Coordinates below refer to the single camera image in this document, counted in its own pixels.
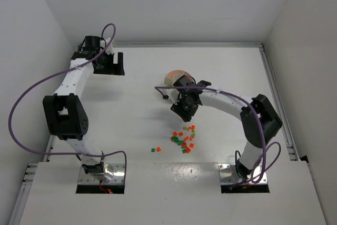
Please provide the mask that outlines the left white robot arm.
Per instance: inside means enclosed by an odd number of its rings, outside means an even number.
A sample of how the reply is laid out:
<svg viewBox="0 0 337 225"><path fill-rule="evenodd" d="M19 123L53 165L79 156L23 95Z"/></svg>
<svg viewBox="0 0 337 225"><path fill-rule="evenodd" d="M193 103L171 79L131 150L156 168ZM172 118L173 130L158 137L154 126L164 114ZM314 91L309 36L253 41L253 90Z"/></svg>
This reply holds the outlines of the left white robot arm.
<svg viewBox="0 0 337 225"><path fill-rule="evenodd" d="M70 70L53 95L43 98L43 108L51 135L64 140L77 153L86 174L106 181L113 176L112 168L87 137L89 120L81 103L85 84L91 74L125 74L123 53L114 54L107 40L86 36L83 44L73 54Z"/></svg>

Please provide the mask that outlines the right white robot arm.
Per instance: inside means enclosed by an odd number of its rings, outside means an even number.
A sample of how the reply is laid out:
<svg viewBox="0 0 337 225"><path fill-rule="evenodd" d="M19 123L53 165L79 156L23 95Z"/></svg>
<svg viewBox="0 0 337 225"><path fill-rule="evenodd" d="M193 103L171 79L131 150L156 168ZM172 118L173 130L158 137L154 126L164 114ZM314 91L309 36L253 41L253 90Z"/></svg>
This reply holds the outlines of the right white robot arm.
<svg viewBox="0 0 337 225"><path fill-rule="evenodd" d="M247 179L256 164L264 160L267 144L283 126L271 102L262 94L246 100L211 87L208 81L194 83L185 75L165 93L173 102L171 110L184 122L192 119L199 106L212 107L241 121L247 143L235 166L242 179Z"/></svg>

